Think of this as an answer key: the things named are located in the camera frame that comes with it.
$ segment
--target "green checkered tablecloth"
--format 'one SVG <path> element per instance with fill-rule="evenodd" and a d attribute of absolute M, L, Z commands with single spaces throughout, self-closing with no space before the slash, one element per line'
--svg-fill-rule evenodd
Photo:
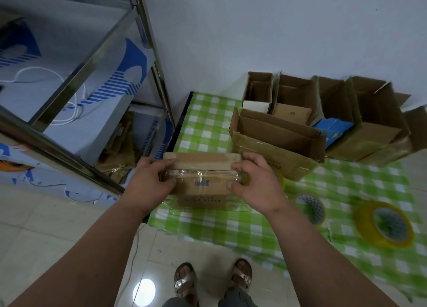
<path fill-rule="evenodd" d="M 237 100 L 195 93 L 175 145 L 177 152 L 229 152 L 228 127 Z M 427 297 L 427 236 L 399 163 L 385 168 L 339 160 L 326 162 L 299 182 L 287 180 L 288 196 L 309 193 L 320 198 L 326 221 L 320 233 L 359 270 L 375 281 L 391 284 L 408 297 Z M 360 198 L 389 202 L 403 210 L 415 233 L 414 245 L 405 250 L 369 245 L 351 219 Z M 245 206 L 237 211 L 171 210 L 166 204 L 152 212 L 148 224 L 171 233 L 224 245 L 289 275 L 279 244 L 267 220 Z"/>

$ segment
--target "packing tape roll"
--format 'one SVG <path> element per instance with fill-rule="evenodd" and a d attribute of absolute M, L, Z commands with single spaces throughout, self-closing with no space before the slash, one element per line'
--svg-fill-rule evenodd
<path fill-rule="evenodd" d="M 274 166 L 270 165 L 270 168 L 273 170 L 274 175 L 276 176 L 277 180 L 280 182 L 282 190 L 285 190 L 285 178 L 282 172 L 280 172 L 280 170 Z"/>
<path fill-rule="evenodd" d="M 355 207 L 354 223 L 360 235 L 379 248 L 408 248 L 414 231 L 405 214 L 387 202 L 365 201 Z"/>
<path fill-rule="evenodd" d="M 318 198 L 304 193 L 297 195 L 294 203 L 307 216 L 313 226 L 321 226 L 324 223 L 326 210 Z"/>

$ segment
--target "white wall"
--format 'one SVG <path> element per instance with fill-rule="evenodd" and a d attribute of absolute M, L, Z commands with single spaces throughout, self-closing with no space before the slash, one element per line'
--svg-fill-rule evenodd
<path fill-rule="evenodd" d="M 247 71 L 364 75 L 427 102 L 426 0 L 146 2 L 176 118 L 192 90 L 240 98 Z"/>

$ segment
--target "right hand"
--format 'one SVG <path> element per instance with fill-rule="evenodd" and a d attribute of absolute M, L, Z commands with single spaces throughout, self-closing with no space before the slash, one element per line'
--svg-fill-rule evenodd
<path fill-rule="evenodd" d="M 250 152 L 243 153 L 243 157 L 255 163 L 244 160 L 233 163 L 232 167 L 247 172 L 251 176 L 251 183 L 243 186 L 232 181 L 228 183 L 229 189 L 265 217 L 279 210 L 287 209 L 290 202 L 264 157 Z"/>

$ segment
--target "silver sandal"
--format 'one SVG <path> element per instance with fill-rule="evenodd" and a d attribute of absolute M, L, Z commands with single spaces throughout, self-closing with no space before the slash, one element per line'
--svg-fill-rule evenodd
<path fill-rule="evenodd" d="M 193 266 L 189 262 L 182 263 L 179 267 L 176 268 L 175 274 L 179 273 L 179 271 L 184 267 L 187 266 L 190 269 L 190 273 L 183 277 L 182 279 L 179 279 L 178 281 L 174 282 L 175 287 L 175 295 L 179 298 L 184 298 L 188 295 L 195 295 L 197 297 L 197 290 L 195 288 L 196 284 L 196 276 L 195 271 L 193 269 Z M 191 288 L 188 288 L 187 290 L 184 290 L 182 293 L 179 293 L 178 290 L 187 282 L 192 281 L 193 286 Z"/>
<path fill-rule="evenodd" d="M 239 286 L 245 293 L 247 293 L 249 291 L 250 286 L 251 286 L 252 278 L 250 276 L 244 274 L 240 269 L 237 268 L 237 265 L 239 264 L 240 261 L 244 261 L 249 266 L 249 268 L 251 270 L 251 274 L 252 274 L 251 264 L 248 261 L 246 261 L 245 259 L 238 259 L 233 265 L 232 274 L 230 276 L 230 283 L 229 283 L 228 287 L 233 288 L 235 286 Z M 246 288 L 244 288 L 241 285 L 239 285 L 238 283 L 234 282 L 233 281 L 233 275 L 238 275 L 239 277 L 241 277 L 246 284 Z"/>

